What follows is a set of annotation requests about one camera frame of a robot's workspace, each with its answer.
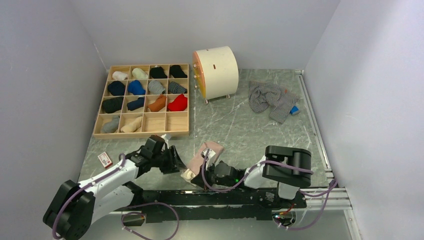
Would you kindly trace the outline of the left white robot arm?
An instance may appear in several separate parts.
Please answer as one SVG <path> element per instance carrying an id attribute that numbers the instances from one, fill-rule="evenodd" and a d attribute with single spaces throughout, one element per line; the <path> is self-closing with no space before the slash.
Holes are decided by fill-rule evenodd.
<path id="1" fill-rule="evenodd" d="M 149 206 L 144 190 L 135 180 L 152 168 L 164 175 L 186 168 L 169 134 L 151 135 L 139 149 L 120 153 L 118 163 L 80 182 L 68 180 L 56 192 L 42 221 L 55 240 L 79 240 L 92 223 L 120 208 Z"/>

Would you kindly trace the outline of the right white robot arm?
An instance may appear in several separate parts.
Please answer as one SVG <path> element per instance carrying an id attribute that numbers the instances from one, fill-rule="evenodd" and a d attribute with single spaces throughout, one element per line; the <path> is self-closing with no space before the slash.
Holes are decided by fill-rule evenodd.
<path id="1" fill-rule="evenodd" d="M 237 169 L 219 160 L 219 153 L 206 147 L 190 161 L 181 177 L 200 188 L 219 193 L 235 189 L 260 189 L 270 180 L 277 183 L 275 202 L 288 207 L 301 188 L 311 185 L 312 154 L 302 148 L 269 145 L 261 159 L 246 169 Z"/>

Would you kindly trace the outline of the pink beige underwear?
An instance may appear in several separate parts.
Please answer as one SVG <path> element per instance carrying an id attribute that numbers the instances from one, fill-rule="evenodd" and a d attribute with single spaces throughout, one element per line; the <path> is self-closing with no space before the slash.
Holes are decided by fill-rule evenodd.
<path id="1" fill-rule="evenodd" d="M 200 174 L 201 166 L 204 163 L 204 159 L 202 158 L 201 153 L 206 148 L 210 148 L 216 152 L 216 161 L 218 160 L 221 153 L 224 151 L 224 147 L 216 142 L 204 142 L 201 145 L 200 149 L 197 151 L 197 153 L 194 155 L 194 157 L 186 165 L 186 170 L 180 175 L 186 182 L 189 183 L 191 180 L 193 180 Z"/>

